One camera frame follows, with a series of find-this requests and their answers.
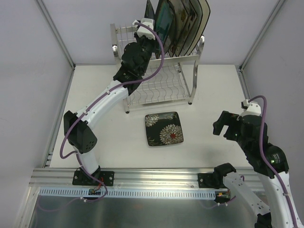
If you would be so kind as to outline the round silver-rimmed plate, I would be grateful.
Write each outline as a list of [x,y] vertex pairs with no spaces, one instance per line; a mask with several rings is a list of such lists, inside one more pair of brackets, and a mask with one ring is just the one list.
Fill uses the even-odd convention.
[[174,5],[170,0],[167,0],[168,6],[169,6],[169,12],[171,16],[171,25],[169,28],[168,36],[166,38],[166,41],[164,42],[164,51],[168,54],[169,57],[174,56],[174,44],[176,40],[176,33],[177,29],[175,28],[176,26],[176,14],[175,14],[175,9]]

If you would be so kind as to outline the black square plate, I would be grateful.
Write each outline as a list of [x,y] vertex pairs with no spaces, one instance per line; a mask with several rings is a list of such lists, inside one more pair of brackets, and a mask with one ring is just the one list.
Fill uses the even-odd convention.
[[170,0],[160,0],[155,14],[155,32],[160,38],[164,53],[168,52],[171,45],[169,33],[175,21],[174,7]]

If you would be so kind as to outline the dark floral square plate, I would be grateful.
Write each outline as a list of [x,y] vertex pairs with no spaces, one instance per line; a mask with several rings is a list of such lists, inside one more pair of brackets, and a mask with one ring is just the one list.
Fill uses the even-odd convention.
[[146,1],[146,8],[145,8],[144,17],[147,18],[147,19],[153,19],[153,20],[155,20],[154,8],[153,8],[152,3],[151,3],[150,0]]

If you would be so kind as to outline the colourful flower plate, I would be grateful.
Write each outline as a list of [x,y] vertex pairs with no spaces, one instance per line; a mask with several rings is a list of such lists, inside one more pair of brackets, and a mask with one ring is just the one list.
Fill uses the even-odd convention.
[[193,29],[198,19],[196,3],[193,3],[192,0],[182,0],[181,2],[186,10],[186,20],[178,39],[175,53],[177,56],[185,56],[187,54],[192,44],[192,38],[194,35]]
[[174,9],[175,9],[175,14],[176,14],[176,26],[175,28],[177,29],[177,33],[176,33],[176,40],[175,40],[175,44],[174,44],[174,56],[177,56],[176,53],[176,47],[178,44],[178,39],[180,37],[180,33],[182,31],[182,27],[185,24],[185,20],[186,20],[186,10],[181,2],[181,0],[171,0],[172,4],[174,5]]

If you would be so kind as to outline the white square plate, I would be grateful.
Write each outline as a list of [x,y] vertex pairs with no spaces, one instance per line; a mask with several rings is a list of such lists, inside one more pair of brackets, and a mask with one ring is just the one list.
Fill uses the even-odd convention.
[[196,44],[200,40],[200,37],[203,35],[211,13],[210,6],[207,0],[191,0],[190,2],[192,3],[197,14],[197,20],[191,30],[192,37],[191,46],[188,49],[189,53],[194,50]]
[[203,19],[203,10],[199,0],[190,0],[190,19],[186,28],[186,39],[184,41],[181,55],[189,55],[196,43],[198,42],[198,35],[201,29]]

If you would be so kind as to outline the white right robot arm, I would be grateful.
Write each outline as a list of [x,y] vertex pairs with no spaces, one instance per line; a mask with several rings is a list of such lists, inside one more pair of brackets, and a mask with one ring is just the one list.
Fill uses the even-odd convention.
[[230,163],[217,166],[208,185],[230,189],[256,215],[256,228],[302,228],[291,193],[287,158],[281,148],[268,141],[265,114],[260,110],[241,115],[223,111],[213,123],[213,134],[220,135],[224,126],[228,127],[224,137],[238,143],[257,173],[268,203],[259,201]]

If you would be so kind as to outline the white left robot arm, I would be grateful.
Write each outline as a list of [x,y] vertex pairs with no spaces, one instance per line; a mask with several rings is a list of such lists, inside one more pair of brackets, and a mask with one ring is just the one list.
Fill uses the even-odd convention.
[[122,55],[121,67],[114,75],[106,89],[91,103],[73,113],[64,114],[64,139],[60,146],[59,155],[63,154],[65,143],[73,146],[83,179],[89,185],[99,182],[100,166],[96,161],[93,148],[97,144],[97,137],[93,129],[99,120],[110,111],[118,102],[131,95],[138,86],[145,81],[149,61],[157,48],[163,49],[161,39],[156,32],[136,32],[136,42],[125,47]]

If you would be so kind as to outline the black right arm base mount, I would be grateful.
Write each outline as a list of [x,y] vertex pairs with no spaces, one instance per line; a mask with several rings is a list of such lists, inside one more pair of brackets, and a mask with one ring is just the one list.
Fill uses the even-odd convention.
[[198,173],[199,188],[226,188],[223,183],[223,178],[231,172],[236,172],[236,169],[230,163],[224,163],[215,167],[212,173]]

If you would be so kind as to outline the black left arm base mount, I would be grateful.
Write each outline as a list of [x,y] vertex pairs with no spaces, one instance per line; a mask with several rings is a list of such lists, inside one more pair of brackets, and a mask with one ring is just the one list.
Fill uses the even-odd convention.
[[[99,179],[105,186],[114,185],[114,171],[99,170],[93,173],[93,177]],[[77,169],[74,172],[72,185],[74,186],[97,186],[99,182],[89,177],[82,169]]]

